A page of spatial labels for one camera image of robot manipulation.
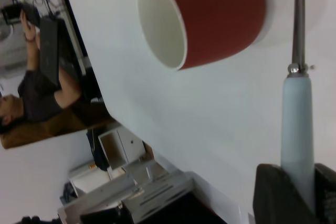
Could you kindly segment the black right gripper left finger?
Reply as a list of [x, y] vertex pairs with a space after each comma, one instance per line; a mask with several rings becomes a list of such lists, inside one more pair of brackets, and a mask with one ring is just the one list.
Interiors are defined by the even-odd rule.
[[281, 167], [260, 164], [253, 198], [255, 223], [319, 223]]

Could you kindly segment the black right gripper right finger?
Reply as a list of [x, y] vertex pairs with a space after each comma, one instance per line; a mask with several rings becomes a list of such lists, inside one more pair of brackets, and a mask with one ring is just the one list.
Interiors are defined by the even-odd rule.
[[335, 223], [335, 171], [315, 164], [316, 215], [321, 223]]

